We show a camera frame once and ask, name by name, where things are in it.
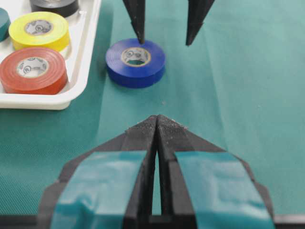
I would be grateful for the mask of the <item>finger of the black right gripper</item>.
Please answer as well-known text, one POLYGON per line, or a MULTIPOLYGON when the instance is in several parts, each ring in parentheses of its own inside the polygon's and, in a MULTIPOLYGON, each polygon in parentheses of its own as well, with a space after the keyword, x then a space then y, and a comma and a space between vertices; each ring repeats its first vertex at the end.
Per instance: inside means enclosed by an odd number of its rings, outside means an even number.
POLYGON ((123 0, 140 44, 145 43, 145 0, 123 0))
POLYGON ((214 0, 188 0, 187 46, 193 43, 213 3, 214 0))

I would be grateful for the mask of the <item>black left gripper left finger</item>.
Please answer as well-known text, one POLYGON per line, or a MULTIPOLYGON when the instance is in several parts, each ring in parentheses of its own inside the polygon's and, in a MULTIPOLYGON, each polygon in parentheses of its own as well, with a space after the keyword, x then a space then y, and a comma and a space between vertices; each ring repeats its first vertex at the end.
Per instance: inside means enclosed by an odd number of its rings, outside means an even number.
POLYGON ((67 162, 43 193, 40 229, 144 229, 152 213, 152 115, 67 162))

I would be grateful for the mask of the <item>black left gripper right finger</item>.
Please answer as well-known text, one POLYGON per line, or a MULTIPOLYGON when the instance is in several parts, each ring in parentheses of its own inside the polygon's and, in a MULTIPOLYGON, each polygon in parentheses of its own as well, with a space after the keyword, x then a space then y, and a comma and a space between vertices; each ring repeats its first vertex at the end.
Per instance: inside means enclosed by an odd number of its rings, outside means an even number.
POLYGON ((174 228, 272 229, 266 187, 242 159, 157 116, 161 206, 174 228))

